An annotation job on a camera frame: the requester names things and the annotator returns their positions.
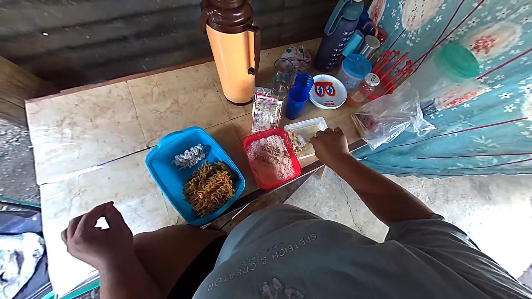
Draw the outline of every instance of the hand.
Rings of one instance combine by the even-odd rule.
[[[108,229],[94,227],[100,217],[105,217]],[[61,238],[72,256],[100,271],[128,262],[135,256],[133,233],[113,202],[96,206],[70,220],[68,228],[61,232]]]
[[[341,163],[345,157],[351,156],[347,138],[340,128],[318,131],[309,141],[314,147],[316,157],[331,168]]]

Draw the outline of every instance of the red plastic container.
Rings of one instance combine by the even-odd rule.
[[[273,185],[263,185],[261,184],[260,179],[258,179],[257,173],[255,173],[255,170],[253,169],[253,166],[251,165],[250,158],[247,156],[247,148],[249,145],[254,142],[255,140],[259,140],[262,138],[266,138],[268,136],[277,135],[280,136],[282,139],[282,142],[285,144],[286,150],[288,150],[288,155],[290,156],[290,160],[292,161],[292,167],[294,168],[294,175],[285,179],[280,180],[276,182]],[[294,149],[292,148],[292,144],[290,143],[290,139],[288,139],[288,136],[286,135],[285,131],[281,128],[273,128],[266,130],[264,132],[259,132],[253,135],[249,135],[246,138],[244,138],[244,152],[246,152],[246,158],[247,162],[250,164],[251,172],[253,173],[253,177],[255,178],[255,181],[257,183],[257,186],[259,186],[262,189],[271,189],[274,187],[277,187],[279,185],[282,185],[294,178],[297,178],[301,174],[301,165],[299,164],[299,161],[297,160],[296,153],[294,152]]]

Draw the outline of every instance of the floral curtain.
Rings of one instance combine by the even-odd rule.
[[[368,13],[388,38],[382,49],[427,53],[461,43],[480,63],[480,87],[440,111],[422,103],[436,130],[403,132],[391,143],[353,154],[397,176],[442,178],[532,173],[532,3],[530,0],[374,0]]]

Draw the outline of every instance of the dark water bottle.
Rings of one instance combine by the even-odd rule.
[[[363,9],[362,0],[340,0],[336,4],[314,58],[314,66],[318,71],[328,72],[342,57],[342,51],[355,32]]]

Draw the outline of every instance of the plastic jar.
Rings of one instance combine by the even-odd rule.
[[[358,107],[365,104],[368,101],[369,95],[373,93],[375,87],[379,85],[379,83],[380,78],[376,74],[367,74],[356,89],[352,89],[347,93],[347,100],[345,103],[351,107]]]
[[[371,72],[371,63],[364,56],[360,54],[349,54],[342,62],[342,67],[336,74],[349,91],[354,89],[364,76]]]
[[[408,81],[424,102],[477,76],[478,71],[478,61],[469,50],[458,43],[449,43],[427,59]]]

